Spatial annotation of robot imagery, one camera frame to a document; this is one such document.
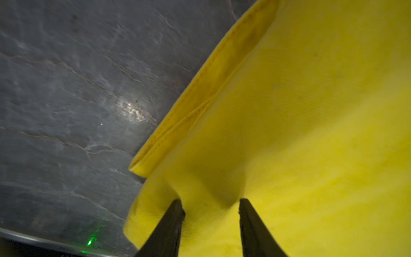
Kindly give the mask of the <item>yellow trousers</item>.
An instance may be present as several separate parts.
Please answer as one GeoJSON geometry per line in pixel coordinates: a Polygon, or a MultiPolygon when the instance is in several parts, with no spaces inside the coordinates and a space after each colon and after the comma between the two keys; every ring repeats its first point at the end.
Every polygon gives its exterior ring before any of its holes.
{"type": "Polygon", "coordinates": [[[240,257],[247,198],[291,257],[411,254],[410,1],[257,1],[133,158],[137,248],[240,257]]]}

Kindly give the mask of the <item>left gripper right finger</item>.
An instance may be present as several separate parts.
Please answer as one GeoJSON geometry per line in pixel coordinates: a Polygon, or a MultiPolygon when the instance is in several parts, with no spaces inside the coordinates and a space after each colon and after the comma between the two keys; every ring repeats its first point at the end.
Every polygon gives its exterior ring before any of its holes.
{"type": "Polygon", "coordinates": [[[240,199],[239,215],[244,257],[287,257],[246,198],[240,199]]]}

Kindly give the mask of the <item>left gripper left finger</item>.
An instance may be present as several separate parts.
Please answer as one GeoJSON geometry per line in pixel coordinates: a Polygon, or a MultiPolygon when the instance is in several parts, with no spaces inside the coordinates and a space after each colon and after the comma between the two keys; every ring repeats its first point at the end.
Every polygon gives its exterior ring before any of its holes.
{"type": "Polygon", "coordinates": [[[184,219],[182,202],[176,199],[135,257],[177,257],[184,219]]]}

